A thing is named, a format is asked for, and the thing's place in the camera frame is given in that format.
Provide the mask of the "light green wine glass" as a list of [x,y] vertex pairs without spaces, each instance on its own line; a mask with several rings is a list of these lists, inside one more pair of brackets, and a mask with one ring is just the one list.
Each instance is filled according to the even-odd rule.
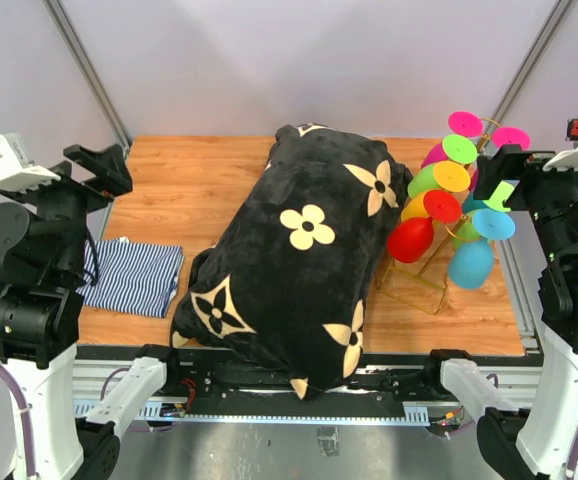
[[481,238],[481,235],[473,226],[473,214],[474,211],[466,214],[464,222],[454,232],[451,243],[455,250],[458,250],[465,243],[475,242]]

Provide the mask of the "blue wine glass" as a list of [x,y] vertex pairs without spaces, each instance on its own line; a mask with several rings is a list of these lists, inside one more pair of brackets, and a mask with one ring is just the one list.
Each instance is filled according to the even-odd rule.
[[495,264],[493,243],[508,240],[516,230],[507,213],[489,208],[474,210],[472,223],[481,238],[455,250],[447,270],[449,279],[465,290],[478,289],[485,283]]

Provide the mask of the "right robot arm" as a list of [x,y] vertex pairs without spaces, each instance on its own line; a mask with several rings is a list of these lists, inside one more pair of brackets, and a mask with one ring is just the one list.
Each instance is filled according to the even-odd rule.
[[506,201],[529,213],[546,262],[538,280],[543,365],[533,404],[516,406],[459,350],[435,350],[422,375],[435,400],[453,395],[476,423],[484,461],[505,479],[578,479],[578,149],[501,147],[477,161],[474,195],[503,180]]

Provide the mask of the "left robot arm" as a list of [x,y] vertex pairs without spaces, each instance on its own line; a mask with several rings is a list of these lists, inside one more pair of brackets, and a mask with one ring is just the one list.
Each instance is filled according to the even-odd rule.
[[148,399],[183,383],[172,349],[142,347],[125,376],[84,417],[73,369],[83,306],[87,216],[132,190],[121,146],[67,147],[61,163],[29,160],[0,135],[0,378],[17,418],[14,479],[107,479]]

